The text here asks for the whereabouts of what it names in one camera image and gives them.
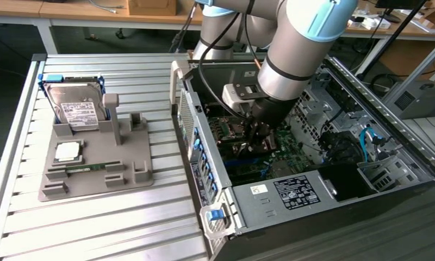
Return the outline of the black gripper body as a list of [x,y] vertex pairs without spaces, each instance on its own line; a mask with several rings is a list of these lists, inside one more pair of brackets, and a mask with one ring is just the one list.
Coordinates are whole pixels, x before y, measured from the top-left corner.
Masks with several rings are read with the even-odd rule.
[[271,128],[277,128],[286,119],[296,103],[296,99],[282,101],[273,97],[259,98],[253,104],[253,118]]

